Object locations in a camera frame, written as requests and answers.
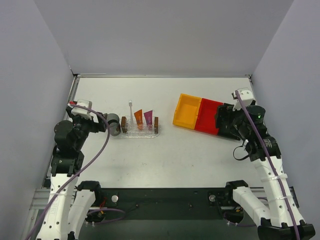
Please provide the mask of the pink toothpaste tube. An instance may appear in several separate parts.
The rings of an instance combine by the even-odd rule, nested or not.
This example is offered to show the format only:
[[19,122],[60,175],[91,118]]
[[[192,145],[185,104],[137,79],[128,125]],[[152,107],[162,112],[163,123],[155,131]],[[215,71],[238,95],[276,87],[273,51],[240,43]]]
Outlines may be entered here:
[[148,130],[153,129],[153,110],[149,110],[143,113],[144,118],[145,118],[145,123],[148,128]]

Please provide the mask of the orange toothpaste tube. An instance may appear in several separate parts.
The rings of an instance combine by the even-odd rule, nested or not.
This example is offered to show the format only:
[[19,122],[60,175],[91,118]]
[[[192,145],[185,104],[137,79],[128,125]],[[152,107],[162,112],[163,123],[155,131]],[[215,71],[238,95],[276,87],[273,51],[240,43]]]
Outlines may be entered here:
[[137,128],[139,130],[143,130],[144,129],[144,125],[143,125],[143,110],[140,109],[140,110],[136,111],[134,113],[134,117],[135,117],[135,120],[136,120]]

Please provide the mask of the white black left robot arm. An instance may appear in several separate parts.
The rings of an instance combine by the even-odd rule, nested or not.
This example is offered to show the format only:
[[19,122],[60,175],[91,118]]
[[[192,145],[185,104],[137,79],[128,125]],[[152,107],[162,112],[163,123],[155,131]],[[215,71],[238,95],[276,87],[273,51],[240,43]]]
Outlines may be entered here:
[[109,125],[102,113],[92,110],[91,101],[71,101],[66,112],[69,119],[54,127],[50,193],[38,240],[77,240],[90,207],[103,201],[99,182],[77,182],[88,168],[81,151],[86,139],[90,133],[109,133]]

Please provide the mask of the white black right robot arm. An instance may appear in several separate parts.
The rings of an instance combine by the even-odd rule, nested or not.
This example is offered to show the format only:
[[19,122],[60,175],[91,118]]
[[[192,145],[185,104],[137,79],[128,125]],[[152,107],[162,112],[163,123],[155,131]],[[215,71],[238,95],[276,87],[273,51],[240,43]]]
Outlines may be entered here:
[[254,165],[264,189],[263,204],[243,180],[230,181],[229,196],[250,216],[261,240],[309,240],[316,231],[299,212],[287,183],[279,145],[264,124],[265,109],[254,102],[235,110],[231,104],[218,106],[215,125],[239,138]]

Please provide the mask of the clear textured acrylic tray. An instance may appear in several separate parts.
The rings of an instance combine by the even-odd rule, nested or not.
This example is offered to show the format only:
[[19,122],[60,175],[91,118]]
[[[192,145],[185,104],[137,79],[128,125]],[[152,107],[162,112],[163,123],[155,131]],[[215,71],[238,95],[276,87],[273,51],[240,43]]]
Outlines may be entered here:
[[148,130],[148,127],[146,125],[146,120],[143,119],[143,130],[139,130],[137,128],[137,123],[133,121],[133,127],[130,126],[130,116],[125,116],[128,121],[128,132],[127,134],[124,134],[121,129],[121,133],[117,136],[111,136],[112,138],[117,138],[117,139],[152,139],[156,138],[160,133],[161,133],[161,125],[159,121],[159,134],[155,134],[154,132],[154,118],[152,118],[152,130]]

